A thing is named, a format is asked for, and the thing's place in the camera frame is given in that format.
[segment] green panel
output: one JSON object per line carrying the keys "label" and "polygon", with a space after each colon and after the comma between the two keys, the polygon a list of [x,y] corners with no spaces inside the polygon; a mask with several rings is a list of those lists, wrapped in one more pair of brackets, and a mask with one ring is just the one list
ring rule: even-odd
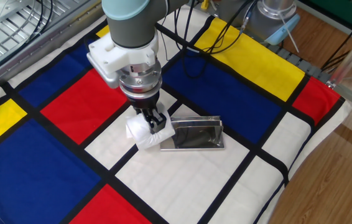
{"label": "green panel", "polygon": [[310,2],[352,25],[352,0],[311,0]]}

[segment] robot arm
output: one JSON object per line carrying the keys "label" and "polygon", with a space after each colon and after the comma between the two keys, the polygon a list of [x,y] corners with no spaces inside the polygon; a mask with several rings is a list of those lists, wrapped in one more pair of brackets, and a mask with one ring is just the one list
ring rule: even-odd
{"label": "robot arm", "polygon": [[188,0],[103,0],[110,33],[89,45],[88,59],[111,88],[120,86],[157,133],[166,117],[156,104],[162,84],[155,23]]}
{"label": "robot arm", "polygon": [[[246,0],[223,0],[221,19],[228,20]],[[89,45],[88,59],[111,88],[120,87],[137,113],[142,113],[157,133],[166,117],[158,113],[162,84],[157,60],[158,35],[155,23],[186,4],[188,0],[103,0],[110,33]],[[294,0],[260,0],[247,28],[266,42],[278,44],[299,20]],[[244,12],[235,21],[244,24]]]}

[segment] mondrian pattern mat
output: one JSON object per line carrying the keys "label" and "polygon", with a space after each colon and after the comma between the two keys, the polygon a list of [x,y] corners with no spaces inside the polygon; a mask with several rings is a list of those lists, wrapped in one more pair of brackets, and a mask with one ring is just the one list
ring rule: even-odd
{"label": "mondrian pattern mat", "polygon": [[[172,116],[221,116],[225,150],[138,150],[125,128],[135,111],[86,58],[108,32],[101,18],[0,87],[0,223],[267,223],[351,107],[245,35],[212,57],[182,55],[172,17],[157,26],[160,102]],[[224,25],[194,11],[190,46],[209,47]]]}

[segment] red square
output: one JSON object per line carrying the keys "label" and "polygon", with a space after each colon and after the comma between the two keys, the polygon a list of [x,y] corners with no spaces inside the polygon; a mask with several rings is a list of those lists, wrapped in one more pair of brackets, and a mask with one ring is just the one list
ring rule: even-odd
{"label": "red square", "polygon": [[112,187],[105,185],[70,223],[133,224],[150,222]]}
{"label": "red square", "polygon": [[95,69],[67,89],[41,113],[77,144],[81,144],[125,102],[120,89],[111,89]]}
{"label": "red square", "polygon": [[313,118],[315,125],[332,109],[340,95],[324,83],[310,77],[293,107]]}

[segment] blue square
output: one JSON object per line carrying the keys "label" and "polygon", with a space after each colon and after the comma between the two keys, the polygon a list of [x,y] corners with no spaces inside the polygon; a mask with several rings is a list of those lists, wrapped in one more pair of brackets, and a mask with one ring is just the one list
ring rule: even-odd
{"label": "blue square", "polygon": [[[200,74],[204,59],[185,57],[191,76]],[[281,108],[210,62],[199,78],[188,78],[182,60],[164,74],[164,82],[246,139],[257,143]]]}
{"label": "blue square", "polygon": [[36,121],[0,144],[0,219],[58,223],[99,177]]}
{"label": "blue square", "polygon": [[32,106],[39,106],[85,69],[90,68],[86,53],[83,44],[69,53],[63,52],[62,54],[66,55],[58,62],[54,60],[52,63],[55,65],[48,67],[49,69],[40,74],[32,83],[20,90],[20,95]]}

